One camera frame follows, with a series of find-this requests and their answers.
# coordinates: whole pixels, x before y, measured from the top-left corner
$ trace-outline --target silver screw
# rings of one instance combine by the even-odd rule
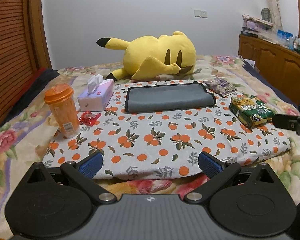
[[[106,202],[113,200],[114,197],[115,196],[112,193],[101,193],[99,195],[99,199]]]
[[[187,194],[187,198],[192,201],[198,201],[198,200],[202,199],[202,195],[198,192],[190,192]]]

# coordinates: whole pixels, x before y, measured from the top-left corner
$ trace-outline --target snack package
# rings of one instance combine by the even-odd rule
[[[237,89],[222,78],[214,78],[208,81],[204,81],[204,83],[208,86],[208,88],[222,97],[226,97],[231,95],[233,92],[236,92]]]
[[[274,112],[256,96],[249,98],[232,97],[229,106],[230,110],[247,128],[265,124],[268,120],[272,121]]]

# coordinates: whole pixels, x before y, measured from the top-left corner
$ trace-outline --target pikachu plush toy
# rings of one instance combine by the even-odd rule
[[[117,38],[101,38],[97,44],[106,49],[125,50],[123,67],[106,78],[117,81],[132,76],[134,80],[148,80],[159,75],[185,76],[194,70],[196,52],[192,42],[182,32],[172,36],[143,36],[131,42]]]

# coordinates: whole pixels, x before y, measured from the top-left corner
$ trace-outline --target plastic cup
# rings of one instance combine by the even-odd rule
[[[44,94],[44,101],[56,119],[61,132],[67,138],[78,135],[79,120],[73,100],[73,89],[68,84],[58,84]]]

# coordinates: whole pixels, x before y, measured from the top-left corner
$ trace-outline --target green snack bag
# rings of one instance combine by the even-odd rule
[[[268,120],[272,121],[274,116],[274,112],[256,96],[249,98],[232,97],[229,108],[240,122],[249,129],[265,124]]]

